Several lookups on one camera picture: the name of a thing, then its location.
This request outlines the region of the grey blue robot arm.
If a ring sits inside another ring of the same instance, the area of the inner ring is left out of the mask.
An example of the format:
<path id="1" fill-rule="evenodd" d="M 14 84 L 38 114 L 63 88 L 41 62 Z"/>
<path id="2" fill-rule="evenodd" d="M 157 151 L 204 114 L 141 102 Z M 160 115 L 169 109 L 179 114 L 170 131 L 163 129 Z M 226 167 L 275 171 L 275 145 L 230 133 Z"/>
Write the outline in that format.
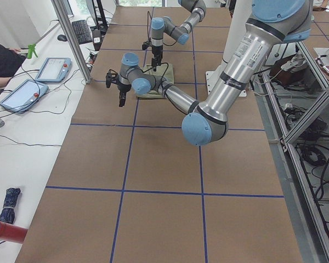
<path id="1" fill-rule="evenodd" d="M 198 101 L 162 76 L 149 75 L 138 65 L 138 56 L 125 53 L 118 73 L 108 73 L 107 85 L 116 84 L 120 105 L 126 94 L 158 92 L 185 114 L 181 129 L 187 141 L 202 146 L 223 138 L 228 131 L 227 113 L 246 88 L 261 64 L 277 44 L 303 41 L 309 37 L 312 1 L 251 1 L 245 29 L 230 58 L 215 71 L 206 72 L 208 97 Z"/>
<path id="2" fill-rule="evenodd" d="M 143 43 L 142 49 L 151 47 L 153 54 L 151 66 L 155 71 L 161 65 L 163 58 L 163 35 L 167 34 L 177 43 L 184 45 L 188 41 L 192 29 L 205 18 L 206 5 L 204 1 L 183 0 L 178 1 L 178 3 L 190 12 L 190 16 L 180 26 L 175 25 L 169 16 L 151 19 L 151 36 L 147 42 Z"/>

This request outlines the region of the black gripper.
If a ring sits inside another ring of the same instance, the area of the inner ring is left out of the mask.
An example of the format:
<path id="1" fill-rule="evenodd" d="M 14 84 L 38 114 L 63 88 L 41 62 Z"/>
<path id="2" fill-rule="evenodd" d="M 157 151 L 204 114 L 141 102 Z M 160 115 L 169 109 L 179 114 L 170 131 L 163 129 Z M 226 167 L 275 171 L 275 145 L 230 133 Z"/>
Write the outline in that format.
<path id="1" fill-rule="evenodd" d="M 161 66 L 163 58 L 163 46 L 152 46 L 152 54 L 154 58 L 151 59 L 151 67 L 154 72 L 157 70 L 157 66 Z"/>
<path id="2" fill-rule="evenodd" d="M 123 107 L 126 103 L 126 94 L 131 90 L 131 85 L 119 83 L 118 90 L 120 91 L 119 107 Z"/>

